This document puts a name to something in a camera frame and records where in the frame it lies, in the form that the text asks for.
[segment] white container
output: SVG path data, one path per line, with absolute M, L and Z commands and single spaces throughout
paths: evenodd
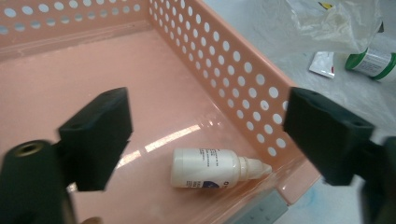
M 171 185 L 176 188 L 231 188 L 238 181 L 258 179 L 272 167 L 259 160 L 238 157 L 229 149 L 177 148 Z

